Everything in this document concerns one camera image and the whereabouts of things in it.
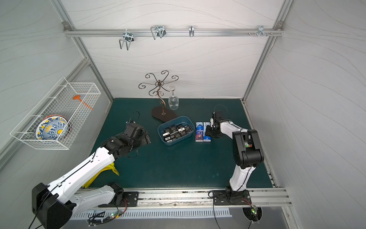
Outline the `blue pocket tissue pack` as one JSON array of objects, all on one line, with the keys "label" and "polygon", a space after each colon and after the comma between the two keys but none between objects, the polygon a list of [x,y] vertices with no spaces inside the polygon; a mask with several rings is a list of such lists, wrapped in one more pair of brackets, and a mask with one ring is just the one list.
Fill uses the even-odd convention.
[{"label": "blue pocket tissue pack", "polygon": [[204,137],[203,137],[203,141],[204,141],[204,142],[211,142],[211,137],[209,137],[209,136],[205,136],[205,135],[204,135]]}]

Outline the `dark blue tissue pack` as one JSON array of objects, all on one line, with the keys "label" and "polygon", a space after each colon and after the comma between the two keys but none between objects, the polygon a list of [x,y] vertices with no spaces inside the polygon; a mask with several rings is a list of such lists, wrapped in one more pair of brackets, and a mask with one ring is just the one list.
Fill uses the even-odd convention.
[{"label": "dark blue tissue pack", "polygon": [[196,132],[195,132],[195,141],[196,142],[203,142],[204,141],[204,131],[203,130],[196,130]]}]

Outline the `blue white tissue pack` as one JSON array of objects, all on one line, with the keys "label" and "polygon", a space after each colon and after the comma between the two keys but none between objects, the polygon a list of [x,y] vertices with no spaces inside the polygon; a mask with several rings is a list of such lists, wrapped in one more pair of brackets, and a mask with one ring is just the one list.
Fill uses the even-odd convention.
[{"label": "blue white tissue pack", "polygon": [[203,122],[196,122],[196,131],[203,131],[204,130],[204,123]]}]

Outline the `teal plastic storage box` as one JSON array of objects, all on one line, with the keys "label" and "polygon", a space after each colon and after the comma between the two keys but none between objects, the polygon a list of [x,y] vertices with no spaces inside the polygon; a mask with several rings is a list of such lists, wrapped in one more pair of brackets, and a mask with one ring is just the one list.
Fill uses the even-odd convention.
[{"label": "teal plastic storage box", "polygon": [[190,118],[180,116],[159,125],[157,131],[163,143],[166,146],[172,146],[192,136],[195,126]]}]

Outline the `light blue tissue pack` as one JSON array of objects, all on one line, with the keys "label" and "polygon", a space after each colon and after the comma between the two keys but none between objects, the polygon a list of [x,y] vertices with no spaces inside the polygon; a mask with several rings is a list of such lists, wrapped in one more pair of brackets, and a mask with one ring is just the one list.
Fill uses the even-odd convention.
[{"label": "light blue tissue pack", "polygon": [[206,128],[208,126],[211,126],[211,123],[210,122],[203,122],[203,124],[204,124],[204,130],[206,130]]}]

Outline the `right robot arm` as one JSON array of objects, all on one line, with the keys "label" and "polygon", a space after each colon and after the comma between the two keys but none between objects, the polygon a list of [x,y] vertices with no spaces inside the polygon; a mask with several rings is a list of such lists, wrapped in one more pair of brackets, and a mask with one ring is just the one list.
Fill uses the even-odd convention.
[{"label": "right robot arm", "polygon": [[258,132],[242,128],[224,118],[221,111],[214,111],[210,125],[206,128],[206,135],[213,138],[227,136],[232,140],[235,169],[229,180],[230,190],[233,192],[246,190],[251,174],[265,159]]}]

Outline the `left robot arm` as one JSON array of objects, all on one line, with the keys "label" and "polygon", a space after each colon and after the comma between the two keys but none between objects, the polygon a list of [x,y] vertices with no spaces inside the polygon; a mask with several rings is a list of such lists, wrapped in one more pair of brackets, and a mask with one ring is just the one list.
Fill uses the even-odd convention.
[{"label": "left robot arm", "polygon": [[149,133],[143,126],[128,124],[124,132],[104,141],[94,153],[65,175],[47,185],[36,185],[31,192],[34,218],[46,229],[60,229],[74,215],[93,207],[127,206],[124,189],[114,182],[81,195],[77,195],[76,191],[106,166],[150,143]]}]

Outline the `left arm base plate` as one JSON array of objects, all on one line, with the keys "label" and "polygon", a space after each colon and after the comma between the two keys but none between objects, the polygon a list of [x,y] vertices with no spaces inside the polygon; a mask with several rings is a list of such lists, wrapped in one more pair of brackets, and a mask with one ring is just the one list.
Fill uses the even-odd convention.
[{"label": "left arm base plate", "polygon": [[108,208],[108,207],[137,207],[139,192],[124,192],[116,194],[113,200],[108,204],[99,205],[100,208]]}]

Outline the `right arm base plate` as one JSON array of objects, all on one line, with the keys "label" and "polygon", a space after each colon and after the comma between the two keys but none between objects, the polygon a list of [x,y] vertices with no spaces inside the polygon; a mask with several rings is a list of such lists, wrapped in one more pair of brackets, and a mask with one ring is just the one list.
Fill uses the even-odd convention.
[{"label": "right arm base plate", "polygon": [[229,192],[224,190],[212,190],[208,193],[213,199],[215,206],[241,206],[252,205],[250,193],[248,190],[240,192]]}]

